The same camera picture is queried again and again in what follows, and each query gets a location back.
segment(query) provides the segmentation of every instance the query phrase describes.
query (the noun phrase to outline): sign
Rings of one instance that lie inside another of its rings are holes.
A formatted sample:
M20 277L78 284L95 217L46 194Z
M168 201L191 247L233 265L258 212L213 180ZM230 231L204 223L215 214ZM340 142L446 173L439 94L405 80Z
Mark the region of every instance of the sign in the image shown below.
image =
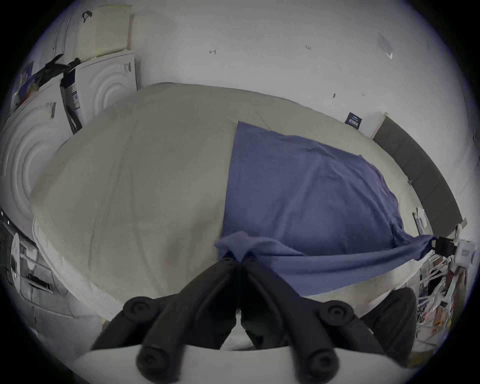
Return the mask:
M351 125L353 128L358 129L361 123L361 118L353 113L349 113L345 124Z

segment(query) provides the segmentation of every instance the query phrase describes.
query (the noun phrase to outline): floor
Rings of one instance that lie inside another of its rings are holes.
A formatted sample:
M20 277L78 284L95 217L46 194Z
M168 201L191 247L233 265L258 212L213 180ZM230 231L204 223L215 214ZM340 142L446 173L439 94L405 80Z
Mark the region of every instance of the floor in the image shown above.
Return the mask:
M0 226L0 232L2 232L2 238L6 239L3 226ZM9 260L8 243L4 249L6 253L1 255L2 259ZM41 255L38 262L46 265ZM22 265L22 269L24 275L29 273L26 265ZM48 283L54 294L33 288L22 281L23 295L46 308L73 315L73 319L47 313L24 301L12 285L10 269L2 270L0 280L11 303L32 334L51 354L68 366L70 362L90 350L102 330L102 318L72 296L51 272L37 266L33 270L33 275Z

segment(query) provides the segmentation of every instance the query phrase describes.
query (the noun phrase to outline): headboard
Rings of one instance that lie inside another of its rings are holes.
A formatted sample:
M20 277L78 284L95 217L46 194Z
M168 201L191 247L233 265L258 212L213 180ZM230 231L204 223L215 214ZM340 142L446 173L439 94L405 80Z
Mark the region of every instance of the headboard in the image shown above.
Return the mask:
M425 151L388 116L373 141L396 161L411 181L433 234L450 235L462 221L462 215L447 182Z

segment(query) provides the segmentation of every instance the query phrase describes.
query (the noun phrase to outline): black cloth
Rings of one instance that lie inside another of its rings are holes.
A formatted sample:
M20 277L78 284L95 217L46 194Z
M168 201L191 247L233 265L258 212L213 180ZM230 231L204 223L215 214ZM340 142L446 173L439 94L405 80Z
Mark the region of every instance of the black cloth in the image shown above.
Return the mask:
M413 290L394 290L361 319L372 330L385 354L406 367L417 328L417 297Z

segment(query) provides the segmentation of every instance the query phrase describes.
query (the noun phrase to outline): black tag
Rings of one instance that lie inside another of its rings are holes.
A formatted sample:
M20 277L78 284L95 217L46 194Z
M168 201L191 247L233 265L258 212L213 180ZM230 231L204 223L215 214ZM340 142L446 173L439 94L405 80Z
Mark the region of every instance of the black tag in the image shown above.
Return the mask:
M349 113L345 124L351 125L353 128L358 129L361 123L361 118L353 113Z

